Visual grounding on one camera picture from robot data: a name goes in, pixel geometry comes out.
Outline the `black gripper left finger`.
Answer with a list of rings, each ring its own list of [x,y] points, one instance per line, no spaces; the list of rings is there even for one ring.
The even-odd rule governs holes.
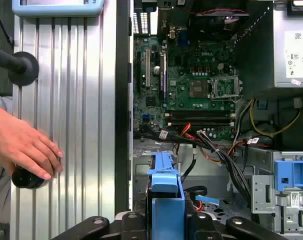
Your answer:
[[[147,240],[145,216],[124,211],[115,216],[113,222],[106,217],[92,216],[63,233],[55,240]]]

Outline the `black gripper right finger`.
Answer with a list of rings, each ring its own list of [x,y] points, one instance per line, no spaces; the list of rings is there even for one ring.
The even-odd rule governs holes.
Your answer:
[[[235,216],[225,224],[215,224],[213,218],[198,212],[187,221],[187,238],[189,240],[284,240],[285,237],[268,230],[244,217]]]

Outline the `person's right hand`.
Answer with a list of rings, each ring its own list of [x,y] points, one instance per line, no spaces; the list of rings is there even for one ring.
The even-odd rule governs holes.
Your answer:
[[[44,180],[62,172],[62,150],[47,136],[0,107],[0,164],[12,175],[20,166]]]

